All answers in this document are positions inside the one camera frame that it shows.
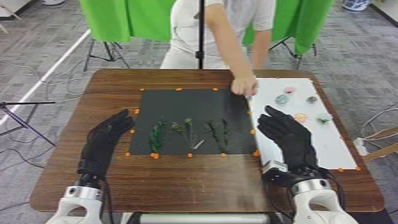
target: person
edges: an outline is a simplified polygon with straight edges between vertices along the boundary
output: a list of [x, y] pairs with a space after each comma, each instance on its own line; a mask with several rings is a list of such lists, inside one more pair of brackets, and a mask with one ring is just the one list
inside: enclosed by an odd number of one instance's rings
[[[256, 95], [254, 69], [265, 69], [274, 28], [276, 0], [206, 0], [205, 3], [205, 69], [231, 69], [235, 94]], [[249, 25], [256, 31], [253, 65], [242, 40]], [[171, 49], [162, 69], [198, 68], [199, 2], [176, 0], [171, 12]]]

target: white shirt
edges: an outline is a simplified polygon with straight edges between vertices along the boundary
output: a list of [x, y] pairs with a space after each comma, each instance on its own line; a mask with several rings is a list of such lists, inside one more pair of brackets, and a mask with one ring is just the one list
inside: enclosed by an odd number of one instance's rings
[[[256, 31], [272, 29], [276, 0], [206, 0], [206, 7], [214, 4], [224, 5], [228, 20], [240, 42], [251, 24]], [[199, 0], [176, 0], [171, 12], [171, 34], [171, 51], [166, 56], [162, 68], [196, 68], [196, 52], [199, 50]], [[226, 65], [219, 56], [214, 34], [205, 25], [205, 68], [219, 67], [226, 67]]]

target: wall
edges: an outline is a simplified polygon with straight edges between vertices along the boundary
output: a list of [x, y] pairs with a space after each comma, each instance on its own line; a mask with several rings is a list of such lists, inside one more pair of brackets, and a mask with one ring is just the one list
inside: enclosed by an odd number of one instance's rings
[[[20, 10], [20, 8], [27, 5], [29, 2], [31, 0], [0, 0], [0, 4], [7, 6], [13, 12]], [[7, 11], [4, 10], [4, 8], [0, 8], [0, 17], [9, 17], [9, 16], [11, 15]]]
[[373, 0], [373, 5], [398, 22], [398, 0]]

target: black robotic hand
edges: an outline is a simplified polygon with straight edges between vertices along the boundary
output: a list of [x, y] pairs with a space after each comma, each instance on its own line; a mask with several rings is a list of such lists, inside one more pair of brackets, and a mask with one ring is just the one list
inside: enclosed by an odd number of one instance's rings
[[290, 171], [302, 168], [318, 170], [317, 152], [311, 144], [311, 132], [286, 115], [270, 106], [265, 107], [269, 116], [258, 119], [258, 129], [274, 140], [283, 150], [285, 163]]
[[102, 179], [105, 178], [121, 135], [134, 128], [134, 125], [128, 110], [123, 110], [91, 130], [79, 163], [79, 174], [91, 174]]

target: white cabinet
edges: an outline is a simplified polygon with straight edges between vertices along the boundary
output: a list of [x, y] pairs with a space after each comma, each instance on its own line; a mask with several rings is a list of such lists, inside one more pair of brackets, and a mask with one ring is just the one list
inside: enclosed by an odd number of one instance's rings
[[[13, 12], [16, 12], [32, 0], [0, 0]], [[0, 17], [9, 17], [9, 12], [0, 8]]]

